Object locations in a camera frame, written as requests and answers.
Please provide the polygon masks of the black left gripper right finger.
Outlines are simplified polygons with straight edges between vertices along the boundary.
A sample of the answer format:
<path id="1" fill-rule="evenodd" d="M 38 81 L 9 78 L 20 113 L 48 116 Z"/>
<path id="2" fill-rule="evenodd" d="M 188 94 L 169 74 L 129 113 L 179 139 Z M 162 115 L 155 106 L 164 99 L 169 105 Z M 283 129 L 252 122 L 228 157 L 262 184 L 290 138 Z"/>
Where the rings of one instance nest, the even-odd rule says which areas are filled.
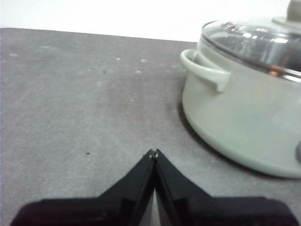
<path id="1" fill-rule="evenodd" d="M 289 207 L 265 197 L 216 197 L 185 177 L 155 151 L 160 222 L 170 226 L 297 226 Z"/>

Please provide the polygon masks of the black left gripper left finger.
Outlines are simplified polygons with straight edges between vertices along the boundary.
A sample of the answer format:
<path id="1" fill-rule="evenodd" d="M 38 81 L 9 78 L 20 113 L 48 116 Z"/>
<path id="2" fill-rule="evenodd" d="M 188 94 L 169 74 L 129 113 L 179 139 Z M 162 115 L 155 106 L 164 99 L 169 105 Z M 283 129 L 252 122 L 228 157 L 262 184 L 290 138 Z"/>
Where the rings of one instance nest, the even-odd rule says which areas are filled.
<path id="1" fill-rule="evenodd" d="M 154 191 L 155 151 L 149 150 L 98 197 L 44 199 L 24 205 L 13 226 L 137 226 Z"/>

